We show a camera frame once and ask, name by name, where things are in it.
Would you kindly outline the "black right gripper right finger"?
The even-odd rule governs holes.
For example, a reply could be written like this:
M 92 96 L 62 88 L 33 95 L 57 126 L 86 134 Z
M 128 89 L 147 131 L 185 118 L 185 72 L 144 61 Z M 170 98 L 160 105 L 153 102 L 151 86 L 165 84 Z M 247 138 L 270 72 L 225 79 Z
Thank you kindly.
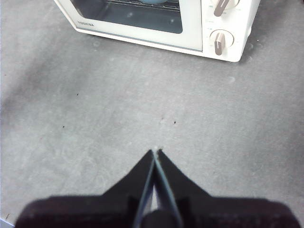
M 169 202 L 185 228 L 299 228 L 288 206 L 259 198 L 216 197 L 189 179 L 165 155 L 156 152 L 156 165 Z

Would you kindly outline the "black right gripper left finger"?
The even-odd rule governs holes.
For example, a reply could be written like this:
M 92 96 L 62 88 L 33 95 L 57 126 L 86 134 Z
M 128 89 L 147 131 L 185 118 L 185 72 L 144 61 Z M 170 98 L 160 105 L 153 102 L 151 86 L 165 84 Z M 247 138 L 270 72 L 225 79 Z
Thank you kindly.
M 102 195 L 53 196 L 29 203 L 17 228 L 130 228 L 141 209 L 153 171 L 148 151 L 130 172 Z

